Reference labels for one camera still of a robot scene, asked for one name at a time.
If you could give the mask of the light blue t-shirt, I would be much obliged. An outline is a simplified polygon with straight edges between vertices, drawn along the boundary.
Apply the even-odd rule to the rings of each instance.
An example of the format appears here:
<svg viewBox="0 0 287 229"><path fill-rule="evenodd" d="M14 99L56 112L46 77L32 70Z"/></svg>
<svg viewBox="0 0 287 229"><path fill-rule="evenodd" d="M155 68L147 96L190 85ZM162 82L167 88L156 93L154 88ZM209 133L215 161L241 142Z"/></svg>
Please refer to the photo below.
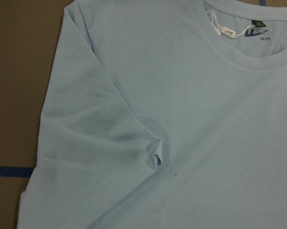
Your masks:
<svg viewBox="0 0 287 229"><path fill-rule="evenodd" d="M17 227L287 229L287 7L65 7Z"/></svg>

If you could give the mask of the white garment hang tag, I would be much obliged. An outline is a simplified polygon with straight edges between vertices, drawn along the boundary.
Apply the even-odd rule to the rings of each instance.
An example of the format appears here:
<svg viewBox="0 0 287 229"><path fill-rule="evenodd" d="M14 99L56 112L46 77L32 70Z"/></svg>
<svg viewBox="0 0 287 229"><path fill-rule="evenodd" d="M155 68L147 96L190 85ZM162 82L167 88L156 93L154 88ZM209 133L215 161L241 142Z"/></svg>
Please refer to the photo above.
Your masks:
<svg viewBox="0 0 287 229"><path fill-rule="evenodd" d="M217 32L218 35L226 35L230 38L236 38L236 32L233 31L232 29L225 27L225 26L221 26L218 22L218 18L215 14L214 11L207 11L206 12L208 16L211 17L211 24L214 28L214 30Z"/></svg>

